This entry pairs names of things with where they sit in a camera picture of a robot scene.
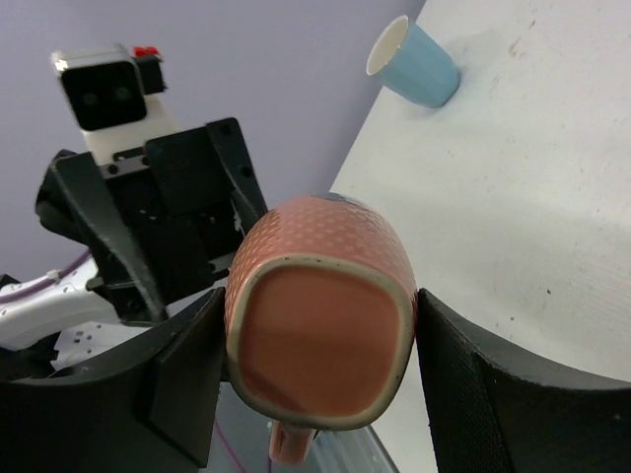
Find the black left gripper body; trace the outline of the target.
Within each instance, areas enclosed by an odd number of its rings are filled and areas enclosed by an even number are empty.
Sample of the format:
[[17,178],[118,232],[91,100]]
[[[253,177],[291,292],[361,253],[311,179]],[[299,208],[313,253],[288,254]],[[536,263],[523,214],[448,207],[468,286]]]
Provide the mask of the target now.
[[35,201],[47,230],[91,251],[88,290],[130,325],[160,323],[169,304],[225,278],[266,210],[233,117],[148,140],[105,165],[63,150]]

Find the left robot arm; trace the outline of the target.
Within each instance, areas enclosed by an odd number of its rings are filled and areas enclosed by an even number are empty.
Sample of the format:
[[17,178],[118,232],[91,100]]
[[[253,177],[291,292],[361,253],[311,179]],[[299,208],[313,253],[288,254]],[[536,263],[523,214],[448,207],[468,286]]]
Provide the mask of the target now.
[[35,206],[41,224],[87,247],[69,267],[5,280],[1,347],[97,320],[150,327],[170,304],[226,278],[267,206],[239,122],[225,118],[146,140],[98,164],[59,153]]

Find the light blue cup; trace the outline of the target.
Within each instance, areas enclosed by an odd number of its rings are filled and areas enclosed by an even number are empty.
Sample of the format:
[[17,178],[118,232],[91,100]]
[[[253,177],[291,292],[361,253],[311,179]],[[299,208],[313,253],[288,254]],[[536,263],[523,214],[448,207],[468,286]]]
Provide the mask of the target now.
[[404,99],[430,108],[447,103],[460,84],[450,55],[405,15],[390,22],[376,40],[366,74]]

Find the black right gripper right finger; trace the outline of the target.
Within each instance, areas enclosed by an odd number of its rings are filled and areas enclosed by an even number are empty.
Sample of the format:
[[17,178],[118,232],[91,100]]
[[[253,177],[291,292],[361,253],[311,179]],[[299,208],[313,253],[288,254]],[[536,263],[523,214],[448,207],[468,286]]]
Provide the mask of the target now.
[[416,341],[439,471],[629,471],[629,382],[543,358],[426,290]]

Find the pink dotted mug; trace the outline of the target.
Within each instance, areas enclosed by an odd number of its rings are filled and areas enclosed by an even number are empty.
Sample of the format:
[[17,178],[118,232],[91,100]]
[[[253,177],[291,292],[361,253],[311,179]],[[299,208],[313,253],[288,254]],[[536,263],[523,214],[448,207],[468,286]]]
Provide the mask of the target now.
[[297,197],[252,227],[228,279],[226,353],[234,390],[272,422],[273,461],[299,464],[318,432],[363,428],[388,408],[417,300],[396,232],[360,201]]

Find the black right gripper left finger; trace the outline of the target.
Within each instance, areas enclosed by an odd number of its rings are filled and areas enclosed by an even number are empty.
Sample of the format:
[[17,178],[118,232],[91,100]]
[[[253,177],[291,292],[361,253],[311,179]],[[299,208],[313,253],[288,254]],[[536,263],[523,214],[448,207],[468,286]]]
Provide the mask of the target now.
[[164,323],[55,373],[2,356],[2,471],[206,467],[222,379],[224,297],[213,290]]

